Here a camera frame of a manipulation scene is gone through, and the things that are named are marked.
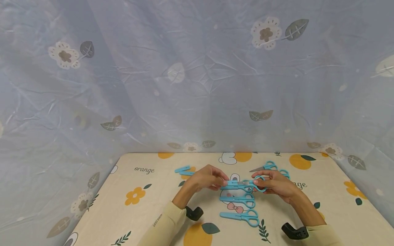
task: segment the person's left hand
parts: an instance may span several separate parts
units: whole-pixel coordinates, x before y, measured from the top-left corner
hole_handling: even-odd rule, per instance
[[[213,191],[217,191],[222,186],[227,185],[228,176],[220,169],[206,165],[202,169],[195,172],[185,183],[196,186],[196,192],[199,192],[202,188],[208,188]]]

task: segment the floral backdrop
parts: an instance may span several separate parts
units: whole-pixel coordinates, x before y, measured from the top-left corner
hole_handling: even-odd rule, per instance
[[[1,241],[64,243],[127,152],[322,152],[394,225],[393,8],[3,1]]]

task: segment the cartoon bunny print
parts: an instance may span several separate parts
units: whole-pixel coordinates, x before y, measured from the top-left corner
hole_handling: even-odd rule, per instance
[[[238,174],[232,174],[230,180],[240,181],[240,176]],[[220,196],[226,197],[239,197],[245,195],[247,192],[244,190],[222,190]],[[232,202],[223,202],[227,204],[228,210],[235,210],[237,213],[241,214],[244,210],[248,210],[249,208],[243,203],[232,203]]]

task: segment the blue scissors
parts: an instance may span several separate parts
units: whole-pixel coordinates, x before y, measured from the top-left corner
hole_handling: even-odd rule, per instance
[[[267,161],[266,164],[262,167],[250,170],[249,172],[257,172],[260,170],[278,170],[278,166],[273,162],[273,161]],[[290,179],[290,174],[287,170],[285,169],[280,169],[278,170],[283,176],[286,178]]]
[[[260,221],[258,220],[258,213],[253,209],[249,209],[249,210],[245,211],[245,213],[242,213],[242,214],[221,212],[219,215],[222,218],[227,218],[227,219],[232,219],[232,220],[244,220],[251,227],[257,227],[260,223]]]
[[[249,193],[246,193],[243,196],[235,196],[235,197],[221,196],[219,200],[221,200],[222,202],[242,203],[245,204],[245,206],[247,206],[250,209],[256,206],[255,197]]]
[[[259,178],[262,180],[265,180],[264,177],[260,176],[260,175],[257,175],[255,177],[255,179],[259,179]],[[253,184],[253,180],[244,180],[241,182],[238,182],[236,180],[230,180],[230,181],[227,181],[226,186],[222,186],[220,189],[221,190],[239,190],[239,189],[241,189],[241,190],[246,191],[247,193],[252,193],[253,188],[256,188],[256,190],[258,190],[260,192],[264,192],[267,190],[266,188],[260,190],[257,185]]]

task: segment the beige sleeve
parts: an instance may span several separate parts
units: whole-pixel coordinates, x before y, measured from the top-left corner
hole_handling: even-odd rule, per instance
[[[344,246],[330,225],[307,226],[309,237],[301,240],[304,246]]]
[[[185,223],[186,209],[180,209],[172,202],[143,235],[138,246],[168,246]]]

